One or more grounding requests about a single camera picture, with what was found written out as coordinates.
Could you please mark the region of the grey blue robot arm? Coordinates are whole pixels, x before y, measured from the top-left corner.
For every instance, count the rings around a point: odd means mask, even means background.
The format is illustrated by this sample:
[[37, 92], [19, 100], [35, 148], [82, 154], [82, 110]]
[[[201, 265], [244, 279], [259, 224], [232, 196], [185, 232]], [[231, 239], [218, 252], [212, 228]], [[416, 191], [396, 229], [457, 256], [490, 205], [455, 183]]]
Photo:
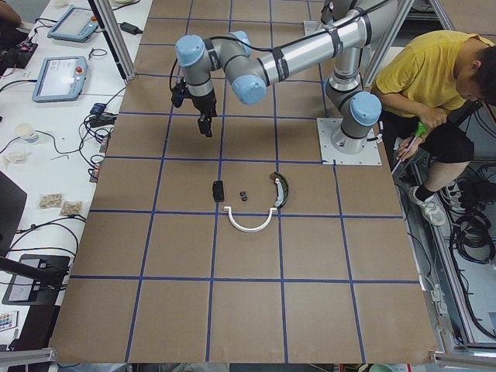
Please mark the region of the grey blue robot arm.
[[170, 90], [174, 107], [191, 100], [199, 111], [201, 134], [211, 136], [212, 118], [217, 115], [213, 71], [224, 72], [243, 104], [255, 105], [270, 85], [332, 59], [334, 70], [325, 92], [343, 119], [331, 136], [331, 144], [341, 153], [360, 153], [382, 111], [379, 98], [360, 89], [360, 53], [391, 27], [398, 3], [331, 1], [329, 5], [330, 17], [320, 30], [274, 46], [255, 60], [250, 57], [254, 48], [243, 31], [210, 38], [182, 36], [175, 52], [184, 76]]

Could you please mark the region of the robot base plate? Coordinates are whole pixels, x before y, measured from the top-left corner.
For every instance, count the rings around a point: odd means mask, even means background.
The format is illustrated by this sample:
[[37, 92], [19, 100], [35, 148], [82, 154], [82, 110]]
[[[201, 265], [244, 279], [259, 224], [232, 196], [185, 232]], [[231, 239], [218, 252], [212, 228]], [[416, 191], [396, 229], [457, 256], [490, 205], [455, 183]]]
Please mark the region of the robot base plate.
[[317, 118], [317, 130], [322, 164], [345, 166], [381, 166], [374, 128], [361, 139], [347, 137], [341, 128], [341, 118]]

